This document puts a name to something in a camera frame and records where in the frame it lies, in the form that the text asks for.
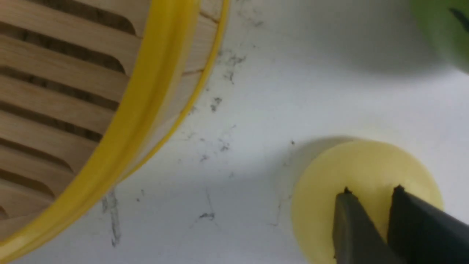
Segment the yellow rim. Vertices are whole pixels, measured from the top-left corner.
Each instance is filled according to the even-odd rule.
[[[138,154],[161,103],[179,80],[200,0],[156,0],[134,74],[115,118],[82,172],[41,216],[0,242],[0,262],[41,246],[76,221],[118,180]]]
[[[205,84],[207,83],[207,80],[210,77],[210,74],[213,69],[213,65],[215,64],[215,61],[217,60],[218,51],[221,47],[223,35],[225,32],[225,28],[226,28],[226,24],[228,20],[229,6],[230,6],[230,0],[224,0],[223,7],[221,10],[220,21],[219,21],[218,29],[217,29],[217,35],[213,43],[212,51],[210,52],[207,65],[205,66],[205,69],[202,72],[199,83],[197,84],[197,87],[194,90],[194,93],[192,94],[192,96],[190,97],[189,102],[187,103],[186,107],[182,110],[181,114],[179,115],[178,119],[176,120],[176,122],[174,123],[173,127],[168,132],[168,134],[164,136],[160,142],[158,142],[158,144],[148,153],[148,155],[145,156],[145,158],[141,160],[138,163],[138,165],[125,178],[133,174],[136,170],[140,169],[149,159],[151,159],[151,157],[153,157],[163,147],[163,145],[166,142],[168,142],[168,140],[171,138],[174,132],[176,132],[176,130],[182,124],[186,116],[189,114],[190,110],[192,109],[192,106],[194,106],[194,104],[196,103],[197,98],[199,97],[200,93],[203,91]]]

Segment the wooden slat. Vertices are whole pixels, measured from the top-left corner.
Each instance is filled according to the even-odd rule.
[[[168,108],[164,111],[164,121],[178,115],[189,102],[190,97],[194,93],[197,84],[199,83],[201,72],[184,74],[179,81],[178,86],[171,95],[171,100],[168,103]]]
[[[9,217],[24,216],[49,206],[53,197],[0,179],[0,205]]]
[[[0,169],[44,183],[55,197],[74,177],[67,168],[4,146],[0,146]]]
[[[0,138],[50,154],[78,173],[97,143],[0,111]]]
[[[0,65],[113,101],[121,100],[129,81],[122,73],[1,35]]]
[[[139,37],[143,35],[150,0],[75,0],[127,18]]]
[[[111,55],[130,75],[140,39],[27,0],[0,0],[0,21]]]
[[[114,112],[0,75],[0,101],[104,134]]]
[[[212,51],[213,42],[217,34],[218,24],[212,20],[199,16],[194,41],[186,62],[185,71],[203,70]]]
[[[218,21],[220,20],[222,7],[223,0],[202,0],[202,3],[200,4],[200,12]]]
[[[38,217],[40,213],[41,212],[35,212],[26,216],[0,220],[0,241],[5,240],[7,237],[29,224]]]

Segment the green bowl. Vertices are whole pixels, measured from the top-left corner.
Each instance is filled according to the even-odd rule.
[[[469,0],[410,0],[420,27],[437,52],[469,73]]]

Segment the dirt speck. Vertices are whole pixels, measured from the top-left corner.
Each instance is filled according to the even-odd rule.
[[[202,158],[200,158],[200,162],[202,163],[202,162],[208,160],[209,158],[210,158],[210,157],[207,156],[207,155],[202,155]]]
[[[260,27],[264,24],[263,21],[253,21],[252,25],[257,28],[257,27]]]
[[[215,97],[213,99],[213,102],[210,105],[210,109],[212,110],[213,113],[217,111],[217,108],[221,104],[221,101],[223,101],[223,99],[221,99],[220,97]]]
[[[213,221],[215,219],[215,213],[203,213],[202,215],[199,216],[199,219],[202,218],[208,218],[210,221]]]
[[[240,57],[240,56],[234,54],[233,56],[231,56],[231,57],[226,61],[226,65],[227,65],[227,66],[234,67],[234,66],[236,66],[237,64],[243,63],[245,60],[246,60],[246,56]]]
[[[191,109],[190,109],[190,112],[189,112],[189,116],[190,115],[193,115],[195,112],[197,112],[197,107],[193,106]]]
[[[225,72],[225,74],[223,75],[223,78],[227,81],[230,81],[231,84],[235,84],[235,82],[233,81],[233,76],[235,75],[235,72],[233,70],[227,70]]]

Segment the yellow disc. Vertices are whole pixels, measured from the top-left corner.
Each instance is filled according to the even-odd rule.
[[[443,209],[428,170],[409,153],[387,143],[353,141],[317,157],[298,181],[292,199],[296,239],[311,263],[334,264],[332,240],[335,196],[345,187],[356,195],[386,241],[393,188]]]

